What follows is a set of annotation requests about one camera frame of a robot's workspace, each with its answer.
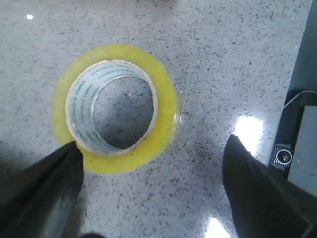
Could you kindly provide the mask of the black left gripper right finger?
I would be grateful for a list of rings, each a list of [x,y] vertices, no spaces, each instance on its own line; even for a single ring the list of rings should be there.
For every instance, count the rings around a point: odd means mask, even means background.
[[[240,238],[315,238],[317,199],[256,160],[236,135],[223,153],[223,185]]]

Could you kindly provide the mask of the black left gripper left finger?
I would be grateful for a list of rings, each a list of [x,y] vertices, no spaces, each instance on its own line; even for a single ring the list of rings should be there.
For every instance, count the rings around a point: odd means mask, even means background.
[[[0,182],[2,238],[58,238],[84,179],[83,154],[66,143],[32,166]]]

